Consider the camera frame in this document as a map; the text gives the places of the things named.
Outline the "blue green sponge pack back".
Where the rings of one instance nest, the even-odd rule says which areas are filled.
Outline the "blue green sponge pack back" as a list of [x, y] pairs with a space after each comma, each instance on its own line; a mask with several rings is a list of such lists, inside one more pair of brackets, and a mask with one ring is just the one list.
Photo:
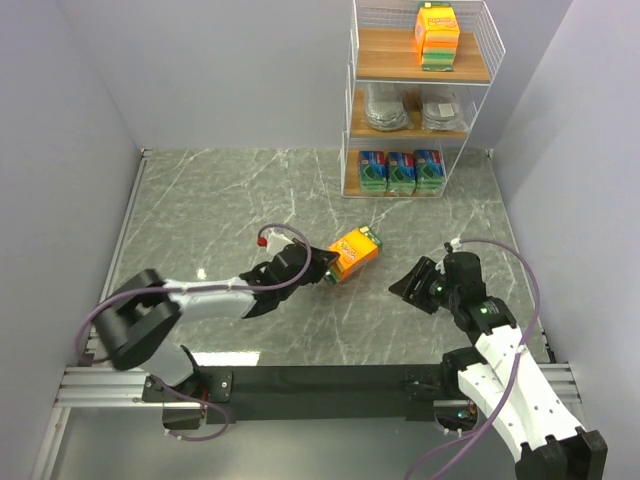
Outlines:
[[388, 187], [387, 162], [383, 151], [358, 152], [358, 178], [364, 194], [383, 195]]

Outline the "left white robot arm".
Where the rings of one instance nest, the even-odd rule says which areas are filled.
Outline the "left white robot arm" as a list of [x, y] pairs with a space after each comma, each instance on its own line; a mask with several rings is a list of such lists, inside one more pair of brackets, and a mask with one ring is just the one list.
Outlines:
[[170, 386], [182, 384], [197, 364], [167, 339], [179, 321], [265, 315], [297, 288], [323, 280], [339, 259], [337, 252], [276, 232], [259, 235], [257, 244], [271, 259], [229, 280], [178, 282], [153, 269], [132, 277], [91, 319], [106, 359], [119, 371], [140, 367]]

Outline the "blue green sponge pack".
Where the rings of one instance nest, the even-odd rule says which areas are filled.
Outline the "blue green sponge pack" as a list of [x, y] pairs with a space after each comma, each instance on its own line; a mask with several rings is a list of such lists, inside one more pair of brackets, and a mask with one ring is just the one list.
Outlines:
[[440, 196], [446, 184], [446, 170], [439, 150], [417, 149], [413, 152], [416, 194]]
[[396, 196], [411, 196], [416, 188], [415, 160], [411, 153], [391, 151], [386, 156], [387, 191]]
[[383, 151], [358, 152], [358, 178], [364, 194], [383, 195], [388, 187], [387, 162]]

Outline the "orange sponge pack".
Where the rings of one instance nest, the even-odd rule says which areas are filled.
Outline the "orange sponge pack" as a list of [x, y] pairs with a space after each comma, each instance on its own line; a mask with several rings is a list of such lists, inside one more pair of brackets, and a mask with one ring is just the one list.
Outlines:
[[418, 61], [423, 71], [452, 71], [460, 27], [453, 7], [443, 2], [424, 2], [414, 28]]
[[375, 259], [383, 248], [381, 238], [368, 225], [359, 226], [345, 234], [328, 247], [339, 255], [329, 268], [325, 280], [329, 285], [343, 282], [371, 260]]

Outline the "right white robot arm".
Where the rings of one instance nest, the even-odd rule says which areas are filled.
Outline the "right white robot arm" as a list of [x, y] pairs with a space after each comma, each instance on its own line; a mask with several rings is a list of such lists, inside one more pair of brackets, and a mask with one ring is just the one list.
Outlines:
[[436, 263], [423, 257], [390, 293], [426, 312], [448, 310], [472, 345], [444, 355], [444, 386], [471, 400], [485, 415], [462, 436], [461, 460], [494, 429], [514, 458], [519, 479], [601, 479], [608, 446], [565, 407], [526, 346], [503, 300], [490, 296], [479, 257], [448, 253]]

